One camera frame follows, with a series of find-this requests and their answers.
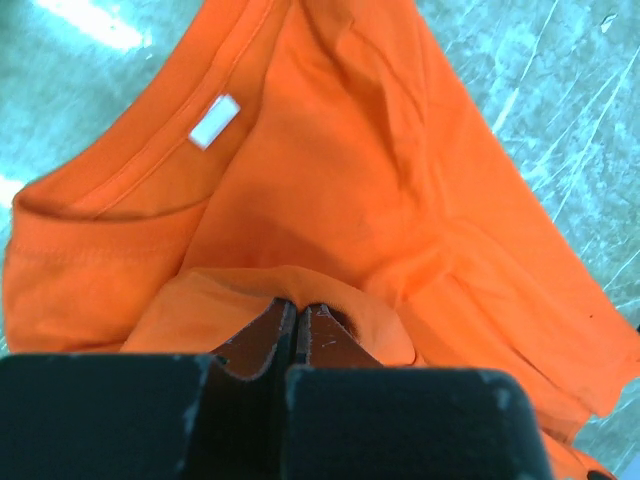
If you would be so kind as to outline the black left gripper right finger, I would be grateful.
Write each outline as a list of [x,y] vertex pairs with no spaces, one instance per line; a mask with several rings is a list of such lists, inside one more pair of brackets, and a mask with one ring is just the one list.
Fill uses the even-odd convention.
[[493,369],[385,368],[324,305],[286,375],[288,479],[548,479],[524,390]]

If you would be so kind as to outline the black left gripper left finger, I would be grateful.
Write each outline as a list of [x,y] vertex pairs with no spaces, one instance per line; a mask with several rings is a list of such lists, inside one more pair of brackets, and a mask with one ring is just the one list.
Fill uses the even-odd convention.
[[19,354],[1,363],[5,479],[274,479],[294,306],[200,354]]

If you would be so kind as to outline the orange t-shirt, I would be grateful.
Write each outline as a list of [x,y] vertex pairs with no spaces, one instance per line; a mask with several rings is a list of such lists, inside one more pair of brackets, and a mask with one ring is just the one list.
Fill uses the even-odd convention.
[[396,367],[511,374],[559,479],[639,337],[411,1],[207,1],[137,100],[21,190],[9,349],[209,352],[274,298]]

